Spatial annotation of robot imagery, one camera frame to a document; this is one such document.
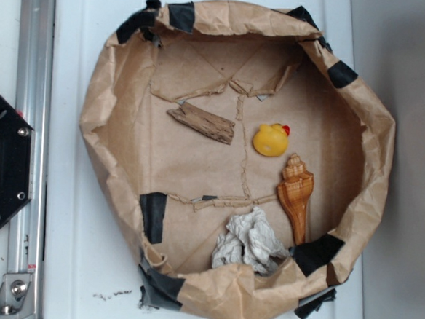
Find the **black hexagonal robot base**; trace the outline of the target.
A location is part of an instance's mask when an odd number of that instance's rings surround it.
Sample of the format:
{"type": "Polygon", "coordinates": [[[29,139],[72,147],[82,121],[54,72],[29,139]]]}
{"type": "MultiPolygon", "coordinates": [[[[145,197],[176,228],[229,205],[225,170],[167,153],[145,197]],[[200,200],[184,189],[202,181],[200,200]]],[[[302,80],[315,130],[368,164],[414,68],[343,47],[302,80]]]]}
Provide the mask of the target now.
{"type": "Polygon", "coordinates": [[[33,128],[0,95],[0,230],[30,200],[33,128]]]}

